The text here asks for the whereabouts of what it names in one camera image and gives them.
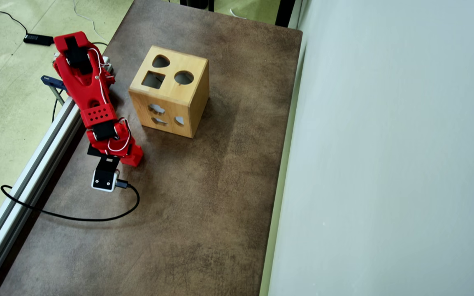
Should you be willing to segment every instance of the black cord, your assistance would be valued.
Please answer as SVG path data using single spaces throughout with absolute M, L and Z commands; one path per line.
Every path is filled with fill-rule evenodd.
M 123 214 L 120 214 L 118 216 L 115 216 L 115 217 L 111 217 L 111 218 L 103 218 L 103 219 L 87 219 L 87 218 L 76 218 L 76 217 L 69 217 L 69 216 L 64 216 L 64 215 L 60 215 L 60 214 L 56 214 L 56 213 L 52 213 L 52 212 L 47 212 L 46 210 L 42 210 L 41 208 L 36 208 L 34 206 L 29 206 L 28 204 L 25 204 L 19 200 L 17 200 L 16 198 L 12 197 L 10 194 L 8 194 L 6 191 L 5 191 L 5 188 L 8 188 L 8 189 L 12 189 L 12 187 L 8 186 L 8 185 L 3 185 L 1 186 L 1 191 L 3 192 L 3 194 L 6 195 L 6 197 L 8 197 L 9 199 L 11 199 L 12 201 L 14 202 L 17 202 L 18 204 L 20 204 L 21 206 L 24 206 L 25 208 L 29 208 L 31 210 L 37 210 L 38 212 L 41 212 L 41 213 L 44 213 L 44 214 L 47 214 L 47 215 L 51 215 L 51 216 L 54 216 L 54 217 L 58 217 L 58 218 L 62 218 L 62 219 L 67 219 L 67 220 L 73 220 L 73 221 L 85 221 L 85 222 L 105 222 L 105 221 L 112 221 L 112 220 L 116 220 L 116 219 L 120 219 L 121 217 L 124 217 L 126 216 L 127 214 L 129 214 L 130 212 L 134 211 L 135 208 L 137 208 L 138 204 L 140 203 L 140 194 L 138 193 L 137 189 L 135 187 L 133 187 L 132 185 L 130 184 L 126 184 L 126 188 L 129 187 L 131 188 L 135 194 L 137 195 L 137 204 L 135 204 L 135 206 L 133 208 L 131 208 L 130 210 L 128 210 L 127 212 L 123 213 Z
M 302 13 L 301 10 L 303 10 L 303 1 L 301 1 L 301 5 L 299 6 L 299 13 L 298 13 L 299 16 L 301 16 L 301 13 Z M 299 29 L 299 16 L 297 17 L 297 24 L 295 27 L 296 30 Z
M 54 109 L 52 109 L 52 121 L 51 121 L 51 123 L 54 122 L 54 113 L 56 113 L 56 105 L 58 105 L 58 98 L 56 98 L 56 101 L 54 102 Z
M 21 27 L 23 27 L 25 29 L 25 33 L 28 34 L 27 28 L 25 28 L 25 26 L 23 24 L 21 24 L 17 19 L 13 18 L 12 15 L 10 15 L 10 13 L 4 12 L 4 11 L 0 11 L 0 13 L 4 13 L 4 14 L 8 15 L 11 19 L 15 20 L 17 23 L 19 23 L 21 25 Z
M 51 121 L 51 123 L 54 122 L 54 113 L 56 113 L 56 105 L 58 105 L 58 98 L 56 98 L 56 102 L 54 102 L 54 109 L 52 109 L 52 121 Z

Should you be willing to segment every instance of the white panel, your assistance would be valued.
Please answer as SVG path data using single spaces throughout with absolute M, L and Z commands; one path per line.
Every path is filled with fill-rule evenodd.
M 474 295 L 474 1 L 310 2 L 270 295 Z

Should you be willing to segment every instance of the black power adapter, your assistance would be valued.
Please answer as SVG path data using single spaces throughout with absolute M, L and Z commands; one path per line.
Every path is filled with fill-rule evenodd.
M 54 43 L 54 38 L 52 36 L 36 35 L 36 34 L 28 33 L 27 35 L 25 35 L 23 42 L 50 46 L 51 44 Z

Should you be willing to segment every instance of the wooden cube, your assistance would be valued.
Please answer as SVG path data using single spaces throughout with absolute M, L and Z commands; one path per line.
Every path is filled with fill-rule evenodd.
M 140 123 L 193 138 L 209 97 L 206 58 L 151 46 L 129 94 Z

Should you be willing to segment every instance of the brown table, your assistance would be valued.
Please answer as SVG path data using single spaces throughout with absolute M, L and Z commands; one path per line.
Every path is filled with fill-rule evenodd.
M 159 0 L 136 0 L 105 51 L 117 114 L 145 152 L 121 178 L 141 193 L 105 223 L 40 215 L 0 295 L 258 294 L 302 34 Z M 194 139 L 141 127 L 128 87 L 151 45 L 209 59 Z M 90 188 L 83 137 L 45 205 L 110 217 L 130 190 Z

